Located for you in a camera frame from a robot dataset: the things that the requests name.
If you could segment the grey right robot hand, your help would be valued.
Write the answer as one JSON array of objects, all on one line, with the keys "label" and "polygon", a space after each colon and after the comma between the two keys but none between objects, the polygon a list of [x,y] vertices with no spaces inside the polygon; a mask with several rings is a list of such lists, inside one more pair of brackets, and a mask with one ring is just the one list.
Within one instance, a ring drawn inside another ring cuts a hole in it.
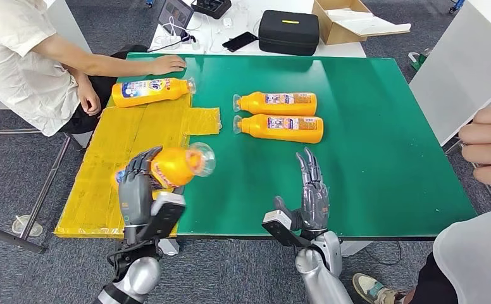
[{"label": "grey right robot hand", "polygon": [[307,160],[296,153],[302,175],[301,207],[290,211],[280,196],[274,198],[274,206],[290,219],[290,230],[324,231],[327,229],[330,200],[323,182],[318,160],[312,151],[304,148]]}]

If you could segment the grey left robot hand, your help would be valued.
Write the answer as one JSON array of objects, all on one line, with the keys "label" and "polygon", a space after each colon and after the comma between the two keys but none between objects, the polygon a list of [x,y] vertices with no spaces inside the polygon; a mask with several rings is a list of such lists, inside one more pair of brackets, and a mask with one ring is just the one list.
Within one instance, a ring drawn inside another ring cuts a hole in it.
[{"label": "grey left robot hand", "polygon": [[120,209],[126,226],[146,225],[149,221],[153,202],[151,162],[161,150],[161,146],[156,146],[133,157],[118,182]]}]

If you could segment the person's left hand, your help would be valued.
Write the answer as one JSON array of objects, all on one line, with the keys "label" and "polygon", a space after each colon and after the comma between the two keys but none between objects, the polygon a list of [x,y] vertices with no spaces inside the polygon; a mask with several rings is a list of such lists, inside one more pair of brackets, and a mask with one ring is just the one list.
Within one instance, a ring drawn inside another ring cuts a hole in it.
[{"label": "person's left hand", "polygon": [[183,58],[175,54],[160,56],[150,62],[149,74],[165,75],[173,72],[181,72],[187,68]]}]

